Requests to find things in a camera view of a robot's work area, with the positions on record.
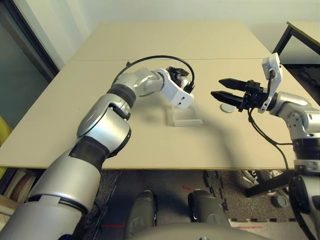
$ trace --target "black metal frame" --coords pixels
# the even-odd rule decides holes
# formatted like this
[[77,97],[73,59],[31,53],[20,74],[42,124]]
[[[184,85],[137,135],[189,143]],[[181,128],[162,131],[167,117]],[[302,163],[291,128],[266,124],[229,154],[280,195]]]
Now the black metal frame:
[[284,31],[282,37],[280,38],[278,44],[276,45],[275,49],[273,50],[274,53],[278,53],[278,55],[281,54],[281,52],[284,50],[285,46],[287,45],[288,41],[290,40],[291,36],[296,37],[298,40],[300,40],[302,43],[307,45],[309,48],[311,48],[313,51],[315,51],[317,54],[320,55],[320,46],[313,41],[311,41],[309,38],[301,34],[299,31],[294,29],[293,27],[289,26]]
[[59,72],[59,68],[55,62],[51,59],[45,48],[42,46],[37,36],[30,28],[29,24],[21,14],[20,10],[17,8],[16,4],[12,0],[0,0],[6,6],[7,10],[10,12],[22,32],[25,34],[35,51],[39,54],[43,62],[46,64],[48,69],[51,71],[53,76],[56,76]]
[[271,190],[283,189],[288,186],[289,180],[293,174],[293,170],[285,171],[283,174],[273,177],[266,181],[259,182],[258,185],[250,187],[245,190],[247,198],[267,193]]

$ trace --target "tabletop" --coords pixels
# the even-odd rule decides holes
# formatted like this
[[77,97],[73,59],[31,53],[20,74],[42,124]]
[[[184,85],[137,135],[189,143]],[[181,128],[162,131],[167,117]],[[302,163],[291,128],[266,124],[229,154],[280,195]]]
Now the tabletop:
[[312,21],[288,21],[287,24],[320,46],[320,23]]
[[136,60],[151,55],[251,59],[268,54],[238,21],[155,21],[101,23],[72,59]]
[[[76,140],[77,127],[113,78],[125,66],[123,60],[73,60],[26,113],[0,149],[0,166],[47,168]],[[140,97],[128,121],[131,139],[125,148],[105,161],[104,169],[283,169],[281,154],[248,123],[246,112],[224,113],[210,91],[225,90],[218,80],[253,79],[266,87],[262,59],[189,60],[195,72],[193,91],[203,124],[174,127],[171,106],[159,94]],[[149,60],[134,66],[166,68],[174,60]],[[316,102],[283,68],[279,91],[298,94]],[[253,113],[256,123],[277,142],[290,142],[285,122],[268,113]],[[291,146],[281,146],[293,167]]]

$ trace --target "yellow object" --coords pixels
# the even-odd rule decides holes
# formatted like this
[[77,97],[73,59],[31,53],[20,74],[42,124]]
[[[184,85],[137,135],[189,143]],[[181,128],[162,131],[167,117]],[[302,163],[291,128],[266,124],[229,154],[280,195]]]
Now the yellow object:
[[11,127],[9,127],[5,120],[0,116],[0,147],[4,144],[11,132]]
[[[5,120],[0,116],[0,147],[4,144],[11,132],[11,127],[9,127]],[[2,179],[6,171],[6,167],[0,167],[0,179]]]

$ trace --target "black rubber joint cover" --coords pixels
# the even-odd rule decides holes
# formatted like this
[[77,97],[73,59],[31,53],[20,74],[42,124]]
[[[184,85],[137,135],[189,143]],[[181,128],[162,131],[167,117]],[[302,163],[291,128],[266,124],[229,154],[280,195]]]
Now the black rubber joint cover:
[[81,159],[95,166],[99,171],[109,155],[109,149],[90,136],[84,136],[69,154],[72,158]]
[[131,109],[136,101],[135,92],[130,87],[123,84],[113,84],[107,94],[115,94],[119,96],[126,101]]

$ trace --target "white wall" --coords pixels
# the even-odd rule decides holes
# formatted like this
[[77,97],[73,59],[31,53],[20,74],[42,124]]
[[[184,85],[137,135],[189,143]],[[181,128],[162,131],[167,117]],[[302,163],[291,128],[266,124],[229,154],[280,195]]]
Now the white wall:
[[[240,20],[272,51],[287,21],[320,22],[319,0],[14,0],[61,68],[100,22]],[[283,63],[320,63],[296,39]]]

